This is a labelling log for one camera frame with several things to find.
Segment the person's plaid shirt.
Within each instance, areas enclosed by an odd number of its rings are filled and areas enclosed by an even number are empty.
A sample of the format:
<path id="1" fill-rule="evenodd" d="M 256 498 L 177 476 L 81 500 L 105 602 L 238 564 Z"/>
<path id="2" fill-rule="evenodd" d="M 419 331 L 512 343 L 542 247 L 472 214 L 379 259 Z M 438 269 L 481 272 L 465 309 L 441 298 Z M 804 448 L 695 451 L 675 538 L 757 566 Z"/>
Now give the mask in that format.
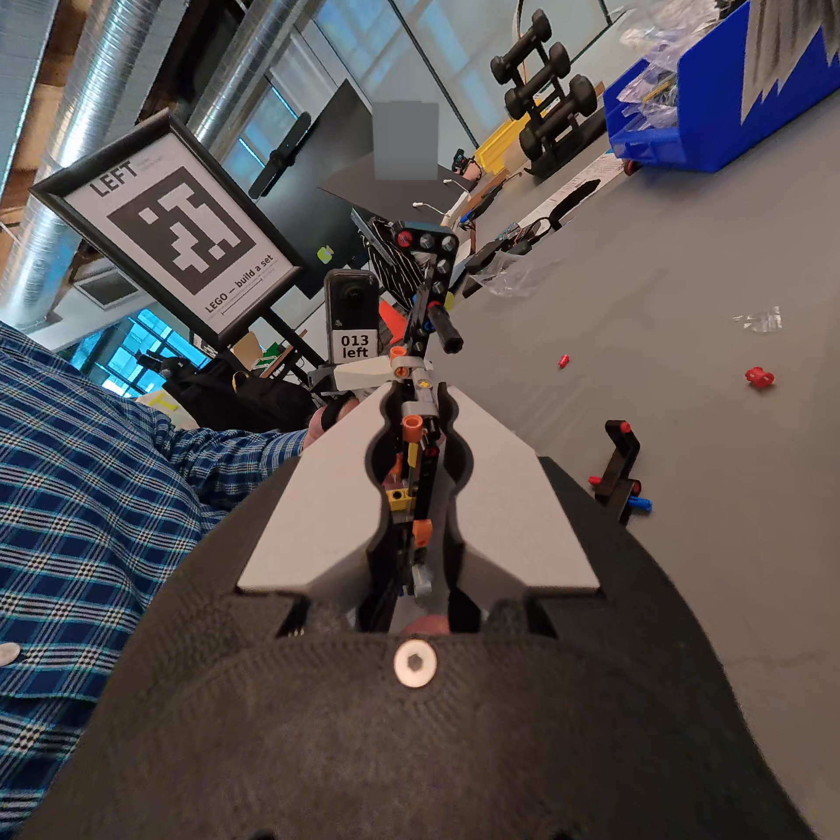
<path id="1" fill-rule="evenodd" d="M 1 835 L 74 752 L 171 574 L 229 513 L 154 448 L 169 417 L 1 327 Z"/>

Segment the person's left forearm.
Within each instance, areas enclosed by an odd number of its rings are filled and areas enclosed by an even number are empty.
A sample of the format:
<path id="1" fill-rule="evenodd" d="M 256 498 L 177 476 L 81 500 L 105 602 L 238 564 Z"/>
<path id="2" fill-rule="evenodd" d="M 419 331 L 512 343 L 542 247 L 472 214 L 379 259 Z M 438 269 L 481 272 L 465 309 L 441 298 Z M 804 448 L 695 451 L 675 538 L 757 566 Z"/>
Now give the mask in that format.
<path id="1" fill-rule="evenodd" d="M 231 511 L 288 459 L 298 456 L 308 433 L 215 432 L 176 429 L 159 421 L 154 448 L 184 479 L 199 501 Z"/>

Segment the small clear lego piece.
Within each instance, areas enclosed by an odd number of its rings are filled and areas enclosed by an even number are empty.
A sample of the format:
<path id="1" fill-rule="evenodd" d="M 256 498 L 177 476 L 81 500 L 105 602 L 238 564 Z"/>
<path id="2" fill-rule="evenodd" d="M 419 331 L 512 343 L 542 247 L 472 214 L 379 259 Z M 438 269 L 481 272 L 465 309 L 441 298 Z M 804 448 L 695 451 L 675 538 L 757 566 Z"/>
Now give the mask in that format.
<path id="1" fill-rule="evenodd" d="M 731 318 L 731 321 L 746 332 L 769 334 L 777 333 L 783 329 L 781 308 L 772 306 L 767 310 L 753 313 L 740 314 Z"/>

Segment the black lego side beam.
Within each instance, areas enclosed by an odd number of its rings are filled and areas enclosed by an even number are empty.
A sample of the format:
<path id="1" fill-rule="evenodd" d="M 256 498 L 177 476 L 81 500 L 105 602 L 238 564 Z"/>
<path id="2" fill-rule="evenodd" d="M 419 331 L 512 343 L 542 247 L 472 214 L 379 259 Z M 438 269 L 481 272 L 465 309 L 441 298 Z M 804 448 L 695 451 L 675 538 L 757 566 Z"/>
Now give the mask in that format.
<path id="1" fill-rule="evenodd" d="M 590 476 L 589 484 L 595 501 L 626 527 L 635 513 L 648 515 L 653 511 L 652 501 L 643 495 L 641 481 L 631 476 L 641 444 L 627 421 L 607 421 L 605 432 L 614 450 L 603 473 Z"/>

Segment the framed marker sign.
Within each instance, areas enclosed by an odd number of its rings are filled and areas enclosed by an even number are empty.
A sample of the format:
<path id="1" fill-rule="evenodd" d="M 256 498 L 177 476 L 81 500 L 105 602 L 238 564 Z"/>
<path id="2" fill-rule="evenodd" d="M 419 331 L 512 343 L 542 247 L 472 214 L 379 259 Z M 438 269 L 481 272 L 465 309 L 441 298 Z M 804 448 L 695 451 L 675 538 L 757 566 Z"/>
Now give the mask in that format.
<path id="1" fill-rule="evenodd" d="M 264 319 L 326 365 L 272 310 L 302 257 L 170 110 L 29 191 L 216 351 Z"/>

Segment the black backpack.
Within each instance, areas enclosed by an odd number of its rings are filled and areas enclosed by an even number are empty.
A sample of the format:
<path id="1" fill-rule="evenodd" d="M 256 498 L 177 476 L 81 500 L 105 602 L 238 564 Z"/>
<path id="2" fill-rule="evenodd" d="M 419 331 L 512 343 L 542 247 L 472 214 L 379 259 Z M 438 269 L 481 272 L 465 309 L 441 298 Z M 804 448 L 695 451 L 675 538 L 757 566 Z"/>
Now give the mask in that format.
<path id="1" fill-rule="evenodd" d="M 183 357 L 161 363 L 164 389 L 199 427 L 217 432 L 293 433 L 306 430 L 316 405 L 300 384 L 265 380 L 236 370 L 225 360 L 198 369 Z"/>

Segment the printed paper leaflet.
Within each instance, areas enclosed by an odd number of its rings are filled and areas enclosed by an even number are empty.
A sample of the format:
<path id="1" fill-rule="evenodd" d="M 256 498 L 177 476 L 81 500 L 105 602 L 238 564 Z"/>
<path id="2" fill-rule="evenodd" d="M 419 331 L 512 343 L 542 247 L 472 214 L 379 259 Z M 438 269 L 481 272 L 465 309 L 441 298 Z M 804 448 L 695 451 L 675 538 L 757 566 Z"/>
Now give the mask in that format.
<path id="1" fill-rule="evenodd" d="M 524 229 L 541 218 L 549 217 L 555 207 L 586 183 L 595 182 L 597 191 L 619 175 L 624 175 L 624 165 L 625 160 L 616 157 L 611 150 L 603 153 L 523 217 L 518 223 L 519 227 Z"/>

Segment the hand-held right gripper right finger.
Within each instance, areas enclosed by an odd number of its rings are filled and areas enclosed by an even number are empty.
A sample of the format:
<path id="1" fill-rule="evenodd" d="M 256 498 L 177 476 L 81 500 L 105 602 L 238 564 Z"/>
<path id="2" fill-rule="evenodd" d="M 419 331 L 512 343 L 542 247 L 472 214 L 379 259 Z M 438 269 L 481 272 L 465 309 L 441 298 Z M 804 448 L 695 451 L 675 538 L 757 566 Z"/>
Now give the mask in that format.
<path id="1" fill-rule="evenodd" d="M 535 451 L 441 384 L 449 585 L 467 597 L 594 593 L 600 582 Z"/>

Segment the pile of clear parts bags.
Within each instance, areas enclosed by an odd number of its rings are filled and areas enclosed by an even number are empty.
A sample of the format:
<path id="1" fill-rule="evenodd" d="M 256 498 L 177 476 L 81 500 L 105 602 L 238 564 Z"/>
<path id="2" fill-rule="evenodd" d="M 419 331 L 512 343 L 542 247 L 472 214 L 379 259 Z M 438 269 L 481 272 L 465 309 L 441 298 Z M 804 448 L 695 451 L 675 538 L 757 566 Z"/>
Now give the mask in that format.
<path id="1" fill-rule="evenodd" d="M 719 21 L 714 1 L 632 2 L 621 42 L 643 54 L 644 67 L 616 98 L 630 130 L 665 130 L 679 123 L 679 63 Z"/>

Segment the black monitor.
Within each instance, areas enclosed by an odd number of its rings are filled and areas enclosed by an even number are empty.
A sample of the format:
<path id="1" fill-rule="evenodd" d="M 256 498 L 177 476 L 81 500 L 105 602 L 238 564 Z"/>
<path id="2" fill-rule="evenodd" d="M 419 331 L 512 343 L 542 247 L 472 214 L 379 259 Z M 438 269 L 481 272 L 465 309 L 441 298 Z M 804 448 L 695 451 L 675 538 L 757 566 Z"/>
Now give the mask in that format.
<path id="1" fill-rule="evenodd" d="M 295 279 L 306 298 L 322 291 L 331 269 L 346 267 L 364 247 L 351 220 L 351 204 L 321 188 L 333 175 L 373 152 L 371 112 L 344 80 L 297 147 L 297 155 L 265 196 L 259 210 L 301 258 Z"/>

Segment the black lego chassis build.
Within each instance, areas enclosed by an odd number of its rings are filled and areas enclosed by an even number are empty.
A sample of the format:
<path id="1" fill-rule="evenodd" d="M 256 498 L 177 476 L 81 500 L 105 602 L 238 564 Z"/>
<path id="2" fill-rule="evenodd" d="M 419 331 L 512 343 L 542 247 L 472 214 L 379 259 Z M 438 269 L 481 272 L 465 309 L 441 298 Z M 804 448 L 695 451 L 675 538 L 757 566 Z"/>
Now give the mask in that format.
<path id="1" fill-rule="evenodd" d="M 397 222 L 392 228 L 396 250 L 419 269 L 421 279 L 403 336 L 390 352 L 401 415 L 393 432 L 395 484 L 387 496 L 399 531 L 397 578 L 406 593 L 426 596 L 433 585 L 426 557 L 434 531 L 429 510 L 443 436 L 437 386 L 426 352 L 435 335 L 447 353 L 463 347 L 445 306 L 459 243 L 444 227 Z"/>

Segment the silver ventilation ducts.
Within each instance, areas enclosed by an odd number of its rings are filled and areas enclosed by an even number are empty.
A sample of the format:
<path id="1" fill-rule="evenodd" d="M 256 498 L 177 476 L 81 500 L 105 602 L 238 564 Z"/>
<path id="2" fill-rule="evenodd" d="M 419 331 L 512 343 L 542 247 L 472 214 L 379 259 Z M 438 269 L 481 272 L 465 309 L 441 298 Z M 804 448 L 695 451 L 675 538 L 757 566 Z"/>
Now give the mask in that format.
<path id="1" fill-rule="evenodd" d="M 313 5 L 252 2 L 186 124 L 218 160 L 293 25 Z M 176 1 L 91 4 L 37 182 L 132 129 L 186 6 Z M 27 200 L 2 277 L 5 324 L 26 332 L 47 320 L 80 240 L 37 198 Z"/>

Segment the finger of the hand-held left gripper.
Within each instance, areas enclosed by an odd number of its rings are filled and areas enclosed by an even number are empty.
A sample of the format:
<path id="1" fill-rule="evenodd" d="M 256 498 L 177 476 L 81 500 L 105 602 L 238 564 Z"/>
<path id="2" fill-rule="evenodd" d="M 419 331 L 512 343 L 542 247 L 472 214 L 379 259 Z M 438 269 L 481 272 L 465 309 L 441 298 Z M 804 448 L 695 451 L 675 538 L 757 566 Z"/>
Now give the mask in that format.
<path id="1" fill-rule="evenodd" d="M 394 380 L 390 358 L 371 358 L 337 364 L 332 370 L 332 393 L 377 389 Z"/>

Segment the black webcam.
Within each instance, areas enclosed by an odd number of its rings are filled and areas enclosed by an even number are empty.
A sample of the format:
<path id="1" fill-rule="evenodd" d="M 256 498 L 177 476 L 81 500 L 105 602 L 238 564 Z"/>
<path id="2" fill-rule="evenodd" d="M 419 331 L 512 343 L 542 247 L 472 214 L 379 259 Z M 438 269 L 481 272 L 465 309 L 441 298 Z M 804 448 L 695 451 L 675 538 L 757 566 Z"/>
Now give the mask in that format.
<path id="1" fill-rule="evenodd" d="M 284 140 L 270 153 L 268 162 L 248 189 L 248 196 L 257 200 L 266 196 L 281 176 L 295 162 L 297 155 L 308 137 L 312 126 L 312 116 L 303 112 L 290 128 Z"/>

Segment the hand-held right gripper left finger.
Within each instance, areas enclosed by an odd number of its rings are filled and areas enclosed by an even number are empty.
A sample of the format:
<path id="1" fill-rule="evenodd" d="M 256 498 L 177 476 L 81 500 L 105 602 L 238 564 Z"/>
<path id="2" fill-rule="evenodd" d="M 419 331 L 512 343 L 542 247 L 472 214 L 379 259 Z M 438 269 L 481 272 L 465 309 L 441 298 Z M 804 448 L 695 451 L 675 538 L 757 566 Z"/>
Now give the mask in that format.
<path id="1" fill-rule="evenodd" d="M 371 553 L 391 509 L 383 483 L 396 462 L 381 385 L 299 457 L 237 586 L 244 593 L 368 595 Z"/>

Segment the black box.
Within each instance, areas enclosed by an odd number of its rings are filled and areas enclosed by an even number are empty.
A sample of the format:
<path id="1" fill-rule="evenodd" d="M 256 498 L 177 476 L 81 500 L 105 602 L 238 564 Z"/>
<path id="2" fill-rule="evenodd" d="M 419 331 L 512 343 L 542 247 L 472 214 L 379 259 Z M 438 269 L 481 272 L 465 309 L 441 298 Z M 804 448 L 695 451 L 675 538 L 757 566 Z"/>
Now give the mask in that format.
<path id="1" fill-rule="evenodd" d="M 493 239 L 483 245 L 474 255 L 467 258 L 465 262 L 465 273 L 474 276 L 488 267 L 496 253 L 505 251 L 509 246 L 506 239 Z"/>

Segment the crumpled clear plastic bag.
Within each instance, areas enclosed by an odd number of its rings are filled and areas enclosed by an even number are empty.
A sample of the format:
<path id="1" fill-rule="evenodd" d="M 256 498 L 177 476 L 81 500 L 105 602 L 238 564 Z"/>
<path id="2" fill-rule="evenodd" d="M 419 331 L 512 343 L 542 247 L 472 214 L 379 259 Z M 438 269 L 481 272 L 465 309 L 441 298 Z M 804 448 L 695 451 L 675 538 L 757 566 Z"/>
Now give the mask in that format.
<path id="1" fill-rule="evenodd" d="M 472 279 L 497 298 L 528 298 L 565 262 L 566 258 L 548 259 L 496 252 Z"/>

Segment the glass window wall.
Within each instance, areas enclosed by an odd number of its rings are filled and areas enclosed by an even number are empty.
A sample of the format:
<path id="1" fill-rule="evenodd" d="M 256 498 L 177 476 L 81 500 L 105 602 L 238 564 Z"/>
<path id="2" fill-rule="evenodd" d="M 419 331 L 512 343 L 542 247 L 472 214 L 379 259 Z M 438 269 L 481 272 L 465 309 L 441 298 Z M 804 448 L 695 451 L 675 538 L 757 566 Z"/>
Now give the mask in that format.
<path id="1" fill-rule="evenodd" d="M 326 1 L 292 25 L 259 83 L 256 104 L 222 158 L 248 188 L 301 112 L 313 118 L 348 81 L 374 102 L 438 105 L 438 162 L 471 154 L 508 118 L 490 73 L 541 8 L 569 51 L 572 73 L 611 84 L 635 62 L 620 42 L 626 2 Z"/>

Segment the wooden side table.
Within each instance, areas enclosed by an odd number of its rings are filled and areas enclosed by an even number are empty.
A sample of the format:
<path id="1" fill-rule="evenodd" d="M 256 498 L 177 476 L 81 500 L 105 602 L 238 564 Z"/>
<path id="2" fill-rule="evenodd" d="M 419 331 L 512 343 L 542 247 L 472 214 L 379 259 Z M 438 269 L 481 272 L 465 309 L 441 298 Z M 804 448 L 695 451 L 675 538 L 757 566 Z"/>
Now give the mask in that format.
<path id="1" fill-rule="evenodd" d="M 300 358 L 293 346 L 275 342 L 253 364 L 250 373 L 264 380 L 284 379 L 298 366 Z"/>

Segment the lego instruction booklet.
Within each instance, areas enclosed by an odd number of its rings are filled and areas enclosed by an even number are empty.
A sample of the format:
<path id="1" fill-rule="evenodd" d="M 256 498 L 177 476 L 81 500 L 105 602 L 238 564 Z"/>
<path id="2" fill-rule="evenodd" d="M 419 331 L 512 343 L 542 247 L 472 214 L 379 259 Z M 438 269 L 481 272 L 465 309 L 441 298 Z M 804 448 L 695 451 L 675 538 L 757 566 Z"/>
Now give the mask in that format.
<path id="1" fill-rule="evenodd" d="M 827 65 L 839 52 L 838 1 L 751 1 L 744 51 L 741 121 L 773 87 L 782 89 L 816 35 Z"/>

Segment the yellow plastic bin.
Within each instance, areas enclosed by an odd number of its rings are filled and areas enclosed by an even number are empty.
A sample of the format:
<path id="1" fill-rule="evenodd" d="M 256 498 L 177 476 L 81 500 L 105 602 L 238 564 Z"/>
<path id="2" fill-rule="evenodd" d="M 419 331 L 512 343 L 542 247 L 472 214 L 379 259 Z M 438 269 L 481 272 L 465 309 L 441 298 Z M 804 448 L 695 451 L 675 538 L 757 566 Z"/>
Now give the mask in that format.
<path id="1" fill-rule="evenodd" d="M 518 121 L 506 121 L 476 150 L 474 159 L 484 173 L 497 175 L 524 161 L 519 135 L 529 120 L 525 115 Z"/>

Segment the person's left hand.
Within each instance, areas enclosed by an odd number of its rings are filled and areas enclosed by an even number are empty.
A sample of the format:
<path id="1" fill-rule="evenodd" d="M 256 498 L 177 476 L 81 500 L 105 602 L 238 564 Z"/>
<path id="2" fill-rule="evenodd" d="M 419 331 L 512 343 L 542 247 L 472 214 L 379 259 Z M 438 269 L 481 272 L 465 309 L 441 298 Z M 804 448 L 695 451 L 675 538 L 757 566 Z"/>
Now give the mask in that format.
<path id="1" fill-rule="evenodd" d="M 301 451 L 312 446 L 334 427 L 341 419 L 346 417 L 351 411 L 360 404 L 360 401 L 353 393 L 336 397 L 320 407 L 315 414 L 313 414 L 308 426 L 306 437 L 301 445 Z"/>

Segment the striped office chair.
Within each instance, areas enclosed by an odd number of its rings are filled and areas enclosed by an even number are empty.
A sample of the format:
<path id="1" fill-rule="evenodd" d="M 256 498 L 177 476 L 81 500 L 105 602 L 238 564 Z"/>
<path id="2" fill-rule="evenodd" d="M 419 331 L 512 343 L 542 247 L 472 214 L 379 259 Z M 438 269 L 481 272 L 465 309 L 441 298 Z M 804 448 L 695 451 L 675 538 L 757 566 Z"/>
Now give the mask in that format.
<path id="1" fill-rule="evenodd" d="M 375 215 L 365 215 L 355 207 L 350 217 L 360 232 L 371 272 L 402 309 L 409 312 L 424 275 L 414 257 L 398 248 L 394 224 Z"/>

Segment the blue plastic bin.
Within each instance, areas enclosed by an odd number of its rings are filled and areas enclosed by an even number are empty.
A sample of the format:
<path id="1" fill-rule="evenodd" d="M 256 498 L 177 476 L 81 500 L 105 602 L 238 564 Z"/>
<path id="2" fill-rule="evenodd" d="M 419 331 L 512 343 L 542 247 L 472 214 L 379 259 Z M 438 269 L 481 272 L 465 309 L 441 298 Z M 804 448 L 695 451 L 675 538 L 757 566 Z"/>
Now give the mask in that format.
<path id="1" fill-rule="evenodd" d="M 631 130 L 623 116 L 616 96 L 642 70 L 643 59 L 606 89 L 606 128 L 616 157 L 647 168 L 717 172 L 838 89 L 838 57 L 827 65 L 818 34 L 782 89 L 773 87 L 741 121 L 749 3 L 729 12 L 682 57 L 675 128 Z"/>

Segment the rack of black dumbbells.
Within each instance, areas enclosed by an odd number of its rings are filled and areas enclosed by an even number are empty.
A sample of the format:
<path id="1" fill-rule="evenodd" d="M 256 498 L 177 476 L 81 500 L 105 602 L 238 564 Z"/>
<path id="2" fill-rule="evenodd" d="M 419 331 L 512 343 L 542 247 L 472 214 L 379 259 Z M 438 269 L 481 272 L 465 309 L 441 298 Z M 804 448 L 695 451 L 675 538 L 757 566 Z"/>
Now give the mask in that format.
<path id="1" fill-rule="evenodd" d="M 550 44 L 552 28 L 542 9 L 517 31 L 506 53 L 490 60 L 490 73 L 505 92 L 505 110 L 522 122 L 519 144 L 530 165 L 526 171 L 544 181 L 606 134 L 599 94 L 583 75 L 570 77 L 571 58 L 564 45 Z"/>

